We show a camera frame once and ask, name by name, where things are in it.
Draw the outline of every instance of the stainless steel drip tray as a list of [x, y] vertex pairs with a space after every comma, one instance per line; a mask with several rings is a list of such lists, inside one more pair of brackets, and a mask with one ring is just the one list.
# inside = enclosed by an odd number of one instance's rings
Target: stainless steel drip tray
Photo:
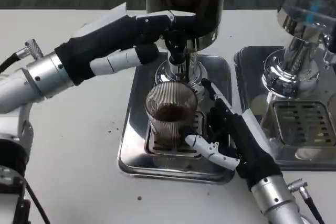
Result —
[[[129, 174], [140, 177], [181, 179], [201, 183], [225, 183], [233, 177], [233, 171], [219, 167], [201, 157], [188, 146], [179, 150], [167, 150], [158, 146], [151, 134], [144, 109], [147, 93], [154, 85], [155, 73], [165, 60], [138, 67], [135, 71], [123, 137], [119, 149], [118, 164]], [[231, 79], [227, 62], [218, 56], [199, 55], [198, 60], [206, 68], [208, 78], [231, 101]], [[204, 98], [198, 104], [197, 128], [205, 133], [206, 114], [213, 102]]]
[[264, 61], [279, 49], [246, 47], [235, 55], [242, 111], [253, 111], [282, 169], [336, 170], [336, 74], [332, 68], [323, 68], [319, 49], [314, 59], [320, 81], [312, 94], [296, 100], [274, 99], [261, 76]]

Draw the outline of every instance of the drip tray grate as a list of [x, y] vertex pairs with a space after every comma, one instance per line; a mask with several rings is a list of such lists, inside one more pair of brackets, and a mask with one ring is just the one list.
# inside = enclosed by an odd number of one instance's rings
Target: drip tray grate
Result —
[[[203, 126], [204, 126], [204, 115], [202, 112], [197, 111], [195, 114], [193, 128], [199, 135], [203, 135]], [[151, 129], [149, 130], [148, 144], [146, 146], [148, 148], [148, 152], [152, 154], [199, 157], [199, 153], [195, 151], [193, 148], [191, 148], [189, 145], [187, 145], [187, 143], [185, 142], [183, 142], [183, 144], [178, 148], [167, 148], [159, 145], [155, 141], [155, 137]]]
[[292, 147], [333, 147], [335, 129], [323, 103], [318, 101], [275, 101], [272, 112], [282, 142]]

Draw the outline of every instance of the ribbed glass cup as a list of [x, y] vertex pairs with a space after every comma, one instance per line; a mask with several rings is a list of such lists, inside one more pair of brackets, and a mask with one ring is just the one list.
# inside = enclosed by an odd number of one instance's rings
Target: ribbed glass cup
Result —
[[161, 146], [178, 148], [183, 142], [179, 128], [192, 125], [197, 104], [193, 90], [181, 82], [162, 82], [152, 88], [145, 109], [155, 141]]

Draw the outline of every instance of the white table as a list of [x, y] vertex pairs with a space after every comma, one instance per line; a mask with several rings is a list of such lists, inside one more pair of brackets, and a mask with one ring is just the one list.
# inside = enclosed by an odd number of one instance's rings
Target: white table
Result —
[[[1, 10], [0, 60], [30, 38], [48, 53], [104, 12]], [[233, 105], [240, 108], [234, 53], [245, 46], [282, 46], [289, 36], [277, 24], [273, 10], [225, 11], [220, 26], [217, 41], [204, 52], [223, 56], [231, 65]], [[119, 170], [117, 153], [133, 74], [134, 69], [128, 69], [93, 78], [34, 105], [35, 137], [26, 177], [52, 223], [266, 223], [245, 181], [237, 175], [230, 183], [217, 186], [139, 179]], [[288, 182], [303, 177], [325, 222], [335, 222], [336, 173], [284, 175]], [[300, 196], [297, 199], [301, 212], [314, 220]], [[30, 220], [42, 223], [34, 206]]]

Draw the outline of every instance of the cable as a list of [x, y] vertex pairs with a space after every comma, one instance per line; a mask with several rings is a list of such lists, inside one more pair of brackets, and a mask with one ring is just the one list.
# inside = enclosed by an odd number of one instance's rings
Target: cable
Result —
[[317, 210], [314, 201], [311, 197], [308, 199], [304, 199], [305, 203], [309, 207], [311, 213], [314, 215], [315, 219], [319, 222], [319, 224], [324, 224], [324, 221], [322, 220], [322, 216], [320, 215], [319, 211]]
[[50, 221], [49, 221], [49, 219], [48, 219], [48, 217], [47, 217], [47, 215], [46, 215], [46, 212], [44, 212], [44, 210], [43, 210], [43, 208], [42, 208], [40, 202], [39, 202], [38, 199], [36, 198], [36, 196], [35, 196], [35, 194], [34, 194], [32, 188], [30, 187], [28, 181], [26, 181], [26, 189], [27, 189], [27, 191], [28, 191], [28, 193], [29, 193], [31, 199], [33, 200], [35, 206], [37, 207], [37, 210], [39, 211], [39, 213], [40, 213], [40, 215], [41, 215], [41, 217], [42, 217], [44, 223], [45, 223], [45, 224], [50, 224]]
[[13, 53], [10, 57], [8, 57], [1, 65], [0, 65], [0, 73], [5, 71], [8, 67], [10, 67], [15, 62], [19, 61], [20, 58], [16, 53]]

